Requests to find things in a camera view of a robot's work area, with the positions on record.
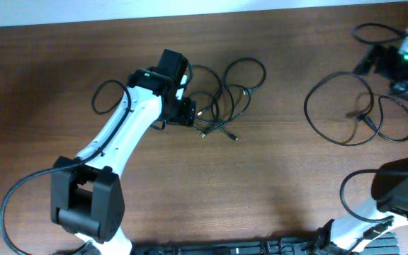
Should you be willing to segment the black cable silver plug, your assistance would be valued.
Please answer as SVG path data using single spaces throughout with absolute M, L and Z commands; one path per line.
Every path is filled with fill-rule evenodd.
M 261 76 L 260 76 L 260 79 L 253 85 L 253 86 L 243 86 L 243 85 L 241 85 L 241 84 L 229 84 L 228 82 L 227 82 L 227 78 L 228 78 L 228 76 L 229 76 L 229 74 L 230 74 L 230 71 L 231 71 L 231 69 L 233 68 L 233 67 L 235 67 L 236 65 L 238 65 L 238 64 L 241 64 L 241 63 L 243 63 L 243 62 L 252 62 L 252 63 L 254 63 L 254 64 L 256 64 L 256 65 L 258 65 L 259 67 L 260 67 L 260 69 L 261 69 Z M 247 110 L 247 108 L 250 106 L 250 104 L 251 104 L 251 98 L 252 98 L 252 94 L 256 91 L 256 90 L 258 90 L 258 89 L 260 89 L 263 85 L 264 85 L 264 83 L 265 83 L 265 80 L 266 80 L 266 78 L 267 78 L 267 70 L 266 70 L 266 67 L 265 67 L 265 65 L 263 64 L 263 62 L 261 62 L 260 60 L 258 60 L 257 58 L 254 58 L 254 57 L 241 57 L 241 58 L 238 58 L 238 59 L 236 59 L 236 60 L 234 60 L 233 62 L 231 62 L 226 68 L 225 68 L 225 70 L 224 70 L 224 72 L 223 72 L 223 75 L 222 75 L 222 77 L 220 77 L 221 78 L 221 80 L 226 84 L 226 85 L 230 85 L 230 91 L 232 92 L 232 89 L 240 89 L 241 90 L 241 93 L 242 93 L 242 96 L 247 96 L 248 97 L 248 99 L 247 99 L 247 102 L 246 102 L 246 104 L 244 105 L 244 107 L 240 110 L 240 111 L 238 111 L 238 112 L 236 112 L 236 106 L 237 106 L 237 102 L 236 102 L 236 100 L 234 99 L 234 102 L 235 102 L 235 110 L 234 110 L 234 114 L 235 115 L 238 115 L 241 111 L 246 111 Z M 221 109 L 220 109 L 220 112 L 221 112 L 221 114 L 222 114 L 222 119 L 226 119 L 229 115 L 230 115 L 230 108 L 231 108 L 231 100 L 230 100 L 230 105 L 229 105 L 229 113 L 228 114 L 224 114 L 224 113 L 222 113 L 222 111 L 221 111 Z M 203 120 L 212 120 L 212 114 L 211 114 L 211 112 L 210 111 L 206 111 L 204 114 L 202 114 L 201 116 L 200 116 L 200 119 L 203 119 Z M 196 124 L 194 124 L 197 128 L 200 128 L 200 129 L 206 129 L 207 127 L 208 127 L 208 125 L 206 125 L 205 123 L 202 123 L 202 122 L 198 122 L 199 124 L 204 124 L 205 125 L 205 127 L 198 127 Z

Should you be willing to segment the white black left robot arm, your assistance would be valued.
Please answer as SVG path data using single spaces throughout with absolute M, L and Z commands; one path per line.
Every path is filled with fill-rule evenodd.
M 75 158 L 54 163 L 50 216 L 84 241 L 75 254 L 130 254 L 132 243 L 120 227 L 125 212 L 121 176 L 154 122 L 194 123 L 196 102 L 183 94 L 191 76 L 181 53 L 164 50 L 157 66 L 128 77 L 115 112 L 93 141 Z

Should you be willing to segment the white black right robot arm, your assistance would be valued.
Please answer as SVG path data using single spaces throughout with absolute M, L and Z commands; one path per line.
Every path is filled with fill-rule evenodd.
M 408 101 L 408 47 L 376 45 L 350 76 L 363 81 L 370 69 L 392 81 L 390 100 Z M 349 180 L 363 171 L 355 171 L 342 181 L 339 197 L 348 214 L 328 221 L 318 230 L 312 245 L 314 253 L 359 254 L 389 231 L 408 225 L 408 157 L 386 163 L 370 173 L 374 175 L 371 195 L 356 210 L 346 204 L 344 191 Z

